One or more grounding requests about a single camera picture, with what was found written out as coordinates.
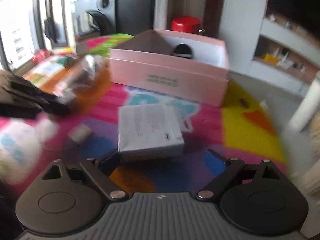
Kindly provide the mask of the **red metal canister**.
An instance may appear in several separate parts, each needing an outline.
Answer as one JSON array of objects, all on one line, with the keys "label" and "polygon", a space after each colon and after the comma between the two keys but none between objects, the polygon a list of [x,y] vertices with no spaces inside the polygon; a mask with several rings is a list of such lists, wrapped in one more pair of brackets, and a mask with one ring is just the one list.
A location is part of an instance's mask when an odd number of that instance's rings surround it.
[{"label": "red metal canister", "polygon": [[173,19],[171,30],[191,34],[200,34],[204,32],[201,20],[193,16],[180,16]]}]

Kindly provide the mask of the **white product carton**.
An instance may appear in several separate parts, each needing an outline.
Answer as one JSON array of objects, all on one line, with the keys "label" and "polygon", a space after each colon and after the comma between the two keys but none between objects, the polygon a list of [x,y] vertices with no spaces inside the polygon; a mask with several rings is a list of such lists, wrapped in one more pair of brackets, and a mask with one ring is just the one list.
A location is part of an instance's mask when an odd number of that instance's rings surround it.
[{"label": "white product carton", "polygon": [[183,148],[173,107],[153,103],[118,108],[118,152],[124,162],[181,156]]}]

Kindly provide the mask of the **colourful cartoon table mat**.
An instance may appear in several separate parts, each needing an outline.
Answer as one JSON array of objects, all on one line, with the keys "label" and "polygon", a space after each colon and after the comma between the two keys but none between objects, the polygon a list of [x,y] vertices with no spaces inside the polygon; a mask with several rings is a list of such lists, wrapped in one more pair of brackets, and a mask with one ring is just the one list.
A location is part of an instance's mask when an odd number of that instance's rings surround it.
[{"label": "colourful cartoon table mat", "polygon": [[[259,102],[240,85],[229,81],[223,103],[213,107],[135,87],[110,83],[105,72],[97,89],[81,96],[83,110],[52,123],[46,115],[36,120],[1,118],[1,182],[19,196],[53,160],[76,163],[99,158],[118,145],[118,108],[163,102],[176,107],[193,131],[184,134],[180,157],[120,165],[111,180],[129,193],[195,193],[214,175],[205,164],[205,151],[225,158],[237,157],[249,164],[272,160],[287,171],[285,154],[271,120]],[[82,144],[68,133],[80,124],[92,129]]]}]

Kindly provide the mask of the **black refrigerator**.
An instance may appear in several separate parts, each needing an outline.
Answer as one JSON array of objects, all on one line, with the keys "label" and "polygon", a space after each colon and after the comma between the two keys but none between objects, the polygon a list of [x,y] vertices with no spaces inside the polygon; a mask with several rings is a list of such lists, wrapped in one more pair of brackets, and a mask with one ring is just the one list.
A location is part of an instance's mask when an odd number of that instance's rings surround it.
[{"label": "black refrigerator", "polygon": [[137,35],[153,28],[155,0],[118,0],[117,32]]}]

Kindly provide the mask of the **dark grey funnel nozzle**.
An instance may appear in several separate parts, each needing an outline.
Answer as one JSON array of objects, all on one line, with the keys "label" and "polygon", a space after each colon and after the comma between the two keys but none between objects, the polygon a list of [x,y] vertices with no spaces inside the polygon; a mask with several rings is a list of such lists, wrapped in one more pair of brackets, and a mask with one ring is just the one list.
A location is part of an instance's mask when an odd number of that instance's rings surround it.
[{"label": "dark grey funnel nozzle", "polygon": [[170,55],[191,60],[194,58],[192,48],[184,43],[177,45],[170,53]]}]

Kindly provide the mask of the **white cube charger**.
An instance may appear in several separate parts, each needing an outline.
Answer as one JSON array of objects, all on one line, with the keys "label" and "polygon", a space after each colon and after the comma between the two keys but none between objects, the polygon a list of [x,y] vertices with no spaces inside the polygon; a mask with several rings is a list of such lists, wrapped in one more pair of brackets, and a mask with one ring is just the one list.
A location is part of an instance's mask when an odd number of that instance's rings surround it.
[{"label": "white cube charger", "polygon": [[68,133],[68,137],[72,142],[80,145],[86,141],[91,134],[92,129],[90,127],[88,127],[86,124],[80,124]]}]

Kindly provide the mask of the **pink cardboard box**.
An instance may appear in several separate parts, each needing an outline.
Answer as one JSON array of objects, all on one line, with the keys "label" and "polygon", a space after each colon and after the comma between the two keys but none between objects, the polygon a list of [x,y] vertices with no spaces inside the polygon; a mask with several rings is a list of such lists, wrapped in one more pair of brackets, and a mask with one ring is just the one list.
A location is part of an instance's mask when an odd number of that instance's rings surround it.
[{"label": "pink cardboard box", "polygon": [[[192,60],[170,55],[182,43],[192,48]],[[114,83],[220,107],[229,61],[222,40],[149,29],[110,49],[109,70]]]}]

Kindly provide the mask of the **clear plastic bag with parts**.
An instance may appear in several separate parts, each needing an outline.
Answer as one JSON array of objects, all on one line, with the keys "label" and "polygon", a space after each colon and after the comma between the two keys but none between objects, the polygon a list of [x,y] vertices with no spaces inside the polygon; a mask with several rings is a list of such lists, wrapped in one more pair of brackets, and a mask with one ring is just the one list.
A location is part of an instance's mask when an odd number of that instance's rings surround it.
[{"label": "clear plastic bag with parts", "polygon": [[77,94],[93,88],[106,64],[105,57],[85,55],[55,85],[53,94],[63,103],[75,101]]}]

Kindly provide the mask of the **grey tv cabinet shelf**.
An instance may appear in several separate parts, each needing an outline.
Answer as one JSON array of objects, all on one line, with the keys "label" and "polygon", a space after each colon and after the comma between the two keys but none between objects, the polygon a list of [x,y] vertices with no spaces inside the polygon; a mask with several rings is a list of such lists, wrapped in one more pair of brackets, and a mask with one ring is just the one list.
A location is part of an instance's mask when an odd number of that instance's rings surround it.
[{"label": "grey tv cabinet shelf", "polygon": [[319,71],[319,38],[279,14],[266,16],[249,75],[304,97]]}]

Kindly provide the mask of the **silver washing machine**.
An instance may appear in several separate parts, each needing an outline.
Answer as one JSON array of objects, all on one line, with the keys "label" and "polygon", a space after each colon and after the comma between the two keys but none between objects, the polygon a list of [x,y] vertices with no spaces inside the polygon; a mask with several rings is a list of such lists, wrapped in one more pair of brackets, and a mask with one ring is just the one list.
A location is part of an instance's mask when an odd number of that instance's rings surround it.
[{"label": "silver washing machine", "polygon": [[72,9],[75,36],[116,33],[116,0],[77,0]]}]

